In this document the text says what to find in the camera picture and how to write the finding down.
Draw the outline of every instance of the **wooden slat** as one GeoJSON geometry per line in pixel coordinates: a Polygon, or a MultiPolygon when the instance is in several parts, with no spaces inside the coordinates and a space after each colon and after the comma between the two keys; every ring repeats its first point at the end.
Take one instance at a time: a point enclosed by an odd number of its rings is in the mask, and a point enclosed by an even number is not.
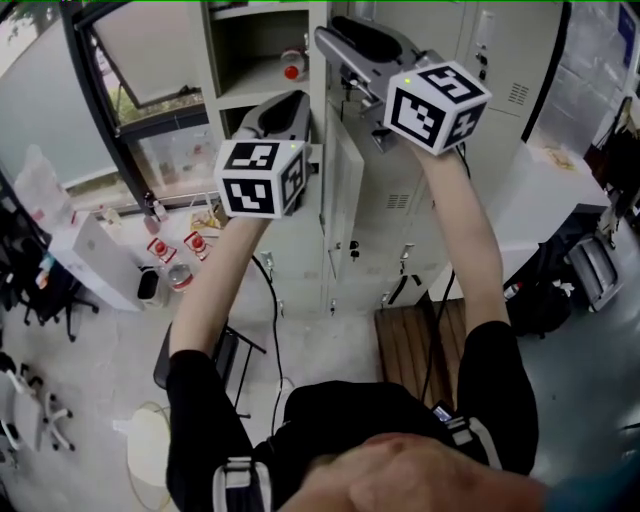
{"type": "Polygon", "coordinates": [[[419,399],[420,392],[418,391],[416,375],[413,370],[411,350],[409,349],[409,336],[404,328],[402,311],[400,309],[393,309],[387,311],[386,314],[391,317],[391,328],[393,330],[393,339],[396,342],[396,350],[398,351],[402,384],[412,396],[419,399]]]}
{"type": "MultiPolygon", "coordinates": [[[[427,326],[427,319],[422,311],[417,315],[418,328],[420,329],[420,338],[423,343],[425,354],[429,354],[429,347],[431,346],[432,339],[429,328],[427,326]]],[[[443,400],[450,407],[453,406],[453,400],[451,399],[451,393],[449,390],[448,380],[445,382],[441,372],[440,365],[440,350],[435,346],[433,350],[433,361],[431,362],[431,376],[429,378],[429,386],[427,387],[427,393],[431,395],[433,403],[428,404],[433,407],[440,400],[443,400]]]]}
{"type": "Polygon", "coordinates": [[[385,382],[402,384],[402,378],[400,377],[400,365],[398,363],[398,353],[396,351],[395,341],[393,340],[391,322],[385,318],[385,314],[386,311],[376,311],[374,315],[384,380],[385,382]]]}
{"type": "MultiPolygon", "coordinates": [[[[434,304],[436,311],[440,308],[440,304],[434,304]]],[[[454,408],[458,402],[458,370],[460,369],[460,356],[456,347],[455,336],[448,321],[448,316],[443,315],[440,321],[440,342],[444,359],[449,374],[449,383],[451,384],[451,397],[453,399],[454,408]]]]}
{"type": "MultiPolygon", "coordinates": [[[[427,358],[420,327],[418,326],[418,319],[416,318],[418,312],[414,308],[403,308],[402,314],[404,316],[404,326],[409,336],[409,350],[411,350],[411,358],[413,359],[413,371],[416,375],[418,393],[422,394],[422,387],[427,374],[427,358]]],[[[433,407],[433,396],[431,395],[430,387],[427,388],[424,403],[429,407],[433,407]]]]}
{"type": "Polygon", "coordinates": [[[469,334],[467,332],[467,308],[465,306],[464,299],[459,299],[456,303],[458,304],[458,310],[460,311],[460,318],[462,318],[462,323],[464,324],[465,335],[469,334]]]}
{"type": "Polygon", "coordinates": [[[453,335],[456,339],[456,347],[458,349],[458,357],[462,360],[462,354],[464,354],[464,343],[467,339],[467,335],[464,329],[464,321],[460,316],[460,309],[458,308],[458,301],[452,300],[447,302],[447,313],[449,315],[449,322],[453,335]]]}

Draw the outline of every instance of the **black sleeve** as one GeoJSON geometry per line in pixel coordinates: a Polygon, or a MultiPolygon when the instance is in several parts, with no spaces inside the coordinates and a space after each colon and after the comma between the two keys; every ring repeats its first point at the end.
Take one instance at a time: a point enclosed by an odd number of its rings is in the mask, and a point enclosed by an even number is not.
{"type": "Polygon", "coordinates": [[[167,489],[181,511],[211,511],[214,471],[229,456],[251,455],[251,442],[206,354],[177,352],[170,365],[167,489]]]}
{"type": "Polygon", "coordinates": [[[489,430],[503,469],[529,474],[538,446],[538,412],[516,336],[488,322],[467,337],[458,374],[458,411],[489,430]]]}

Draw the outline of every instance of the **black cable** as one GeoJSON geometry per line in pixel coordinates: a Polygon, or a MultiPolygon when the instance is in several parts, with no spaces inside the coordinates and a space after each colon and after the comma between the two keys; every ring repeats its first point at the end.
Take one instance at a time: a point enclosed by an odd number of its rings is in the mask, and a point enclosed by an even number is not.
{"type": "Polygon", "coordinates": [[[433,347],[435,346],[436,339],[440,338],[440,320],[442,319],[442,315],[444,313],[444,305],[447,302],[447,297],[449,297],[449,291],[451,290],[451,286],[453,286],[453,280],[456,277],[456,273],[454,270],[451,271],[451,277],[449,278],[449,283],[447,284],[447,288],[444,291],[444,295],[442,296],[442,302],[440,303],[440,309],[438,310],[438,315],[436,316],[436,333],[437,336],[435,339],[431,340],[429,344],[429,356],[427,357],[427,375],[424,378],[424,385],[422,386],[422,394],[420,395],[420,402],[424,403],[424,397],[427,396],[427,387],[429,387],[429,379],[431,377],[431,367],[433,366],[433,347]]]}
{"type": "Polygon", "coordinates": [[[271,435],[275,434],[275,424],[276,424],[276,412],[278,411],[278,404],[280,403],[280,396],[282,395],[282,383],[284,381],[284,376],[282,374],[282,363],[280,362],[280,344],[278,343],[278,330],[276,329],[276,323],[278,322],[278,299],[276,298],[276,291],[273,289],[273,283],[262,264],[258,261],[258,258],[255,256],[251,256],[251,259],[256,264],[262,275],[264,276],[265,281],[269,285],[269,291],[271,291],[271,298],[273,299],[273,342],[276,346],[276,359],[278,361],[278,375],[280,377],[280,383],[278,385],[278,397],[276,398],[276,404],[273,407],[273,417],[271,418],[271,435]]]}
{"type": "MultiPolygon", "coordinates": [[[[456,146],[456,151],[460,156],[460,160],[464,164],[464,168],[467,171],[467,176],[471,179],[471,171],[469,170],[469,164],[467,164],[466,154],[467,148],[465,143],[461,143],[456,146]]],[[[440,303],[440,309],[438,310],[438,314],[436,315],[436,339],[440,338],[440,320],[442,319],[442,315],[444,314],[444,306],[447,302],[447,298],[449,297],[449,292],[451,291],[451,287],[453,286],[453,280],[456,278],[455,270],[451,270],[451,277],[449,278],[449,282],[447,283],[447,288],[444,291],[444,295],[442,296],[442,302],[440,303]]],[[[427,388],[429,387],[429,379],[431,378],[431,367],[433,366],[433,347],[435,345],[436,339],[431,340],[429,344],[429,355],[427,356],[427,374],[424,378],[424,385],[422,386],[422,394],[420,395],[420,402],[424,403],[424,398],[427,396],[427,388]]]]}
{"type": "Polygon", "coordinates": [[[467,171],[467,176],[469,177],[469,179],[471,179],[471,171],[469,170],[469,164],[467,164],[467,159],[465,158],[467,155],[467,148],[464,144],[464,142],[462,144],[460,144],[460,146],[456,146],[456,151],[458,152],[458,155],[460,156],[460,160],[462,160],[462,163],[464,164],[464,169],[465,171],[467,171]]]}

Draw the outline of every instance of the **wire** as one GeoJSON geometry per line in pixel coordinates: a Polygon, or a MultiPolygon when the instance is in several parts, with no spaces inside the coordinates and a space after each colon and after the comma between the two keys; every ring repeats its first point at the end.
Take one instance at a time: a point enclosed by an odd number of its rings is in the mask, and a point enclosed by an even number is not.
{"type": "Polygon", "coordinates": [[[265,281],[269,285],[269,290],[271,291],[271,298],[273,299],[273,342],[276,346],[276,360],[278,361],[278,376],[280,378],[280,384],[278,385],[278,397],[276,398],[276,403],[273,407],[273,416],[271,417],[271,435],[275,434],[275,425],[276,425],[276,412],[278,411],[278,404],[280,403],[280,397],[282,396],[282,383],[284,381],[284,375],[282,374],[282,363],[280,361],[280,344],[278,343],[278,330],[276,329],[276,324],[278,322],[278,299],[276,298],[276,291],[273,289],[273,283],[267,272],[264,270],[264,267],[258,261],[258,258],[255,256],[251,256],[251,259],[256,264],[262,275],[264,276],[265,281]]]}
{"type": "MultiPolygon", "coordinates": [[[[139,411],[141,409],[150,410],[156,414],[160,414],[164,419],[165,424],[167,425],[167,431],[169,432],[169,436],[171,436],[171,424],[169,422],[169,417],[165,412],[167,409],[169,409],[169,407],[162,407],[156,402],[145,402],[140,407],[138,407],[137,410],[139,411]]],[[[158,508],[153,508],[145,504],[145,502],[142,501],[140,494],[138,494],[135,484],[133,483],[133,475],[131,474],[131,468],[129,467],[129,463],[128,463],[128,460],[129,460],[128,450],[129,450],[129,444],[127,443],[127,455],[126,455],[127,462],[125,463],[125,466],[127,468],[127,477],[129,478],[129,486],[131,487],[131,492],[133,493],[133,496],[135,497],[137,502],[140,504],[140,506],[142,506],[142,508],[144,508],[145,510],[148,510],[149,512],[162,512],[165,508],[167,508],[169,503],[171,503],[171,495],[169,494],[169,491],[167,491],[167,495],[163,498],[162,503],[158,508]]]]}
{"type": "Polygon", "coordinates": [[[469,177],[469,179],[471,179],[471,171],[469,170],[469,164],[467,164],[467,159],[466,159],[467,147],[465,146],[464,142],[459,146],[456,146],[456,151],[458,152],[458,156],[460,156],[460,160],[462,160],[462,163],[464,164],[464,169],[465,171],[467,171],[467,176],[469,177]],[[462,146],[464,153],[460,151],[460,146],[462,146]]]}
{"type": "MultiPolygon", "coordinates": [[[[444,314],[444,305],[447,302],[447,297],[449,297],[449,291],[451,291],[451,286],[453,285],[453,280],[456,277],[455,270],[451,271],[451,277],[449,278],[449,283],[447,284],[447,288],[444,291],[444,295],[442,296],[442,302],[440,303],[440,309],[438,310],[438,315],[436,316],[436,333],[438,333],[437,338],[440,337],[440,320],[442,319],[442,315],[444,314]]],[[[424,385],[422,386],[422,394],[420,395],[420,402],[424,403],[424,398],[427,396],[427,387],[429,387],[429,379],[431,378],[431,367],[433,366],[433,347],[435,346],[435,339],[431,340],[429,344],[429,356],[427,358],[427,375],[424,378],[424,385]]]]}
{"type": "MultiPolygon", "coordinates": [[[[466,155],[467,155],[467,147],[465,143],[461,143],[456,146],[456,151],[458,152],[458,156],[460,156],[460,160],[464,164],[464,168],[467,171],[467,176],[471,179],[471,171],[469,170],[469,164],[467,163],[466,155]]],[[[436,339],[440,338],[440,320],[442,319],[442,315],[444,314],[444,306],[447,302],[447,298],[449,297],[449,292],[451,291],[451,287],[453,286],[453,280],[456,278],[455,270],[451,270],[451,277],[449,278],[449,282],[447,283],[447,288],[444,291],[444,295],[442,296],[442,302],[440,303],[440,309],[438,310],[438,314],[436,315],[436,339]]],[[[420,402],[424,403],[424,399],[427,396],[427,388],[429,387],[429,379],[431,378],[431,367],[433,366],[433,347],[435,346],[435,340],[432,340],[429,344],[429,355],[427,356],[427,374],[424,378],[424,385],[422,386],[422,393],[420,395],[420,402]]]]}

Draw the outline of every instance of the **window frame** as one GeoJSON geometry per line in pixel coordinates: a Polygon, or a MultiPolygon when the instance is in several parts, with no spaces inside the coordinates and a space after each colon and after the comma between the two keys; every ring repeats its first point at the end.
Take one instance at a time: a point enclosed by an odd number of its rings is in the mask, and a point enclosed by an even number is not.
{"type": "MultiPolygon", "coordinates": [[[[129,0],[124,2],[92,3],[83,7],[75,2],[63,2],[60,4],[60,10],[71,62],[96,128],[118,169],[118,173],[133,194],[140,211],[148,215],[154,215],[152,204],[156,200],[156,196],[142,175],[129,144],[154,135],[202,126],[209,123],[209,118],[203,102],[199,105],[181,107],[118,126],[117,114],[102,80],[98,63],[93,57],[95,46],[92,45],[92,38],[97,42],[98,47],[103,52],[111,69],[120,80],[136,108],[143,108],[161,101],[197,92],[197,90],[189,90],[184,94],[171,95],[145,105],[140,105],[137,102],[135,96],[130,93],[128,85],[125,85],[126,82],[122,80],[119,71],[116,71],[92,28],[93,24],[102,17],[107,16],[127,3],[129,3],[129,0]]],[[[194,195],[167,197],[163,198],[162,202],[166,206],[169,206],[167,203],[170,203],[172,209],[180,208],[185,206],[185,203],[188,204],[189,200],[194,198],[194,195]]],[[[127,214],[135,213],[132,211],[131,205],[127,205],[123,210],[127,214]]]]}

